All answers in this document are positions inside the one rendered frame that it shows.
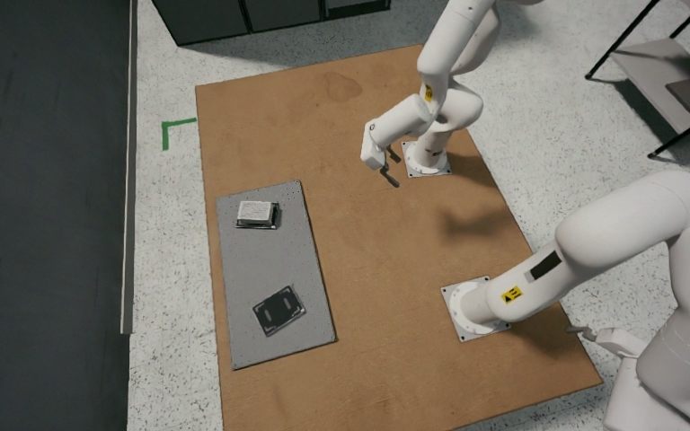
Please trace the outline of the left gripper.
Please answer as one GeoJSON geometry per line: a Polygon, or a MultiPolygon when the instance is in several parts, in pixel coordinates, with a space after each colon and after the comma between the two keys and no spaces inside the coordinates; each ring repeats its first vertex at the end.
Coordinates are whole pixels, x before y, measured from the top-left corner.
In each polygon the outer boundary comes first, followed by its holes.
{"type": "Polygon", "coordinates": [[[599,346],[608,350],[612,354],[623,358],[638,359],[641,352],[648,346],[648,343],[635,337],[630,332],[622,328],[603,328],[598,334],[593,335],[592,329],[588,326],[565,327],[564,331],[568,334],[583,332],[582,337],[590,342],[596,342],[599,346]]]}

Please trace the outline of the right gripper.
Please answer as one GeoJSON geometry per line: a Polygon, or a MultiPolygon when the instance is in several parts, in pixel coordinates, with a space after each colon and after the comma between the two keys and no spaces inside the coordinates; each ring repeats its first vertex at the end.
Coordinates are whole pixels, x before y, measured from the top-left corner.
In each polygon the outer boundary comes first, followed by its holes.
{"type": "Polygon", "coordinates": [[[402,160],[402,158],[400,158],[390,148],[391,145],[383,148],[383,147],[380,147],[379,145],[377,145],[376,142],[373,140],[372,136],[370,135],[369,125],[374,120],[376,120],[376,119],[372,119],[365,126],[365,133],[364,133],[360,158],[363,161],[363,163],[365,163],[368,167],[370,167],[374,171],[383,167],[380,169],[380,173],[384,177],[386,177],[388,182],[390,182],[394,187],[399,188],[400,183],[397,180],[395,180],[393,177],[390,177],[386,173],[389,171],[389,163],[386,162],[386,150],[391,154],[390,157],[396,163],[399,163],[402,160]]]}

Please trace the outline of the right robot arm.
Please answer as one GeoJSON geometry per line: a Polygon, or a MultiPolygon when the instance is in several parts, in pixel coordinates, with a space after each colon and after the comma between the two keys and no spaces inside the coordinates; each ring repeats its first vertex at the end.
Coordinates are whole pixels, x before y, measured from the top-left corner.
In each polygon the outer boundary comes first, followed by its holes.
{"type": "Polygon", "coordinates": [[[414,93],[371,122],[374,141],[387,147],[405,136],[419,137],[408,147],[406,162],[421,174],[440,172],[452,132],[471,126],[483,111],[481,96],[454,76],[484,62],[500,28],[495,0],[450,0],[417,62],[420,95],[414,93]]]}

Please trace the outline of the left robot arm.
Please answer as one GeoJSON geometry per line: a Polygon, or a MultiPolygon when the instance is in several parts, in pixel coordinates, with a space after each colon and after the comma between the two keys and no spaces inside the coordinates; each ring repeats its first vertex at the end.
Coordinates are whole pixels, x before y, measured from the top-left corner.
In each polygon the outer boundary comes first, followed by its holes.
{"type": "Polygon", "coordinates": [[[458,286],[450,297],[457,324],[486,334],[500,320],[522,321],[665,241],[677,308],[638,359],[622,359],[603,425],[690,431],[690,172],[654,172],[615,189],[568,215],[554,237],[493,280],[458,286]]]}

